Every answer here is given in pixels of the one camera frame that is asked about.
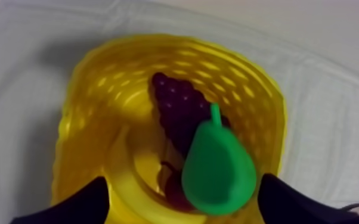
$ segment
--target pear stem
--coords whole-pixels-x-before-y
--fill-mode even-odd
[[[220,108],[218,107],[217,103],[213,103],[210,106],[210,113],[212,115],[212,121],[217,126],[222,126],[221,124],[221,115],[220,115]]]

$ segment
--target purple grapes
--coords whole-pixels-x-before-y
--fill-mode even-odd
[[[174,148],[186,158],[197,127],[211,118],[211,104],[187,80],[156,73],[151,82],[160,112],[160,124]],[[230,127],[226,117],[221,116],[221,120],[224,126]]]

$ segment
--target white surface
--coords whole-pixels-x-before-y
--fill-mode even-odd
[[[261,30],[359,74],[358,0],[154,0]]]
[[[73,66],[115,36],[197,36],[247,55],[283,90],[282,178],[333,206],[359,202],[359,77],[245,27],[146,2],[10,0],[0,6],[0,223],[48,206],[61,103]]]

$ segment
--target wrinkled fabric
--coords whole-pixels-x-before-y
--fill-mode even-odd
[[[359,202],[359,76],[240,25],[150,2],[6,0],[0,5],[0,223],[45,209],[74,65],[134,33],[196,36],[266,69],[287,100],[280,177],[323,203]]]

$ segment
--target yellow basket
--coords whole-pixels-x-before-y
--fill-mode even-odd
[[[168,173],[162,160],[183,161],[166,140],[150,94],[150,78],[161,71],[190,80],[217,102],[258,171],[280,167],[286,112],[274,81],[254,63],[221,46],[195,38],[137,35],[92,50],[77,65],[59,126],[52,203],[93,180],[109,184],[107,224],[263,223],[256,193],[239,211],[223,217],[183,213],[165,201]]]

